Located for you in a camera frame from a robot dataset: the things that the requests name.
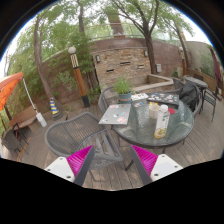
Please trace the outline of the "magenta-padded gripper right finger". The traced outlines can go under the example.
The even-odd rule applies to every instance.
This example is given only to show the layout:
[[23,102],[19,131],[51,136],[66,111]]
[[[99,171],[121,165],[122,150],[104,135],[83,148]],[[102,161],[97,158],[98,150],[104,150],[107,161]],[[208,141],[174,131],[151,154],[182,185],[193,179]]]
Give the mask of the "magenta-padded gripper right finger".
[[156,155],[132,145],[130,154],[143,185],[147,185],[182,169],[182,166],[166,154]]

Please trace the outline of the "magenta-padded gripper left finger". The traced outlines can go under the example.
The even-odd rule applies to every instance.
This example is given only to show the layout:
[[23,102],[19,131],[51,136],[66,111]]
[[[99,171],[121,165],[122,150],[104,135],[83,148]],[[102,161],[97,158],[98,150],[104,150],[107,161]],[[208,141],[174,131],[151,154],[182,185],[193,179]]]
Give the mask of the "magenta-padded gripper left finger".
[[94,155],[94,147],[90,145],[69,157],[58,157],[45,171],[82,186]]

